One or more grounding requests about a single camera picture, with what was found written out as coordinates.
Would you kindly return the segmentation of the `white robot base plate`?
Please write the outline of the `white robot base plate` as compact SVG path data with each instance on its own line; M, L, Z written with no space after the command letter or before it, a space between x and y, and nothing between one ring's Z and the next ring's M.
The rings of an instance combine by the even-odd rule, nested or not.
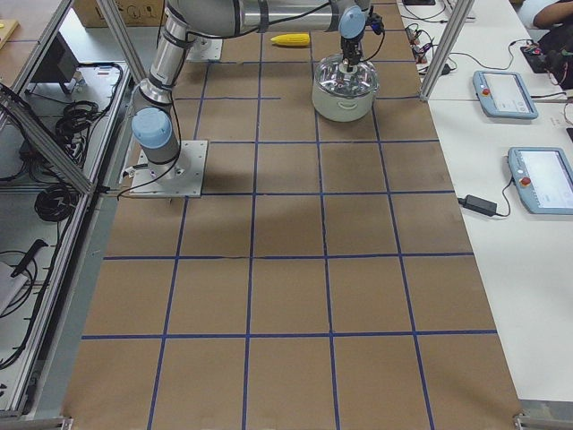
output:
M144 168L136 169L128 187L128 196L138 198L200 198L208 142L183 140L181 153L175 166L163 166L148 162L144 150L140 150L140 164Z

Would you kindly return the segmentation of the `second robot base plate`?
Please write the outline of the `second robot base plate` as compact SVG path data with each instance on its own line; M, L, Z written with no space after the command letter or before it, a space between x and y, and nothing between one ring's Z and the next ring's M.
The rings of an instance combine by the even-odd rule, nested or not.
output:
M218 62L222 56L222 47L222 39L197 38L192 43L185 61L190 63Z

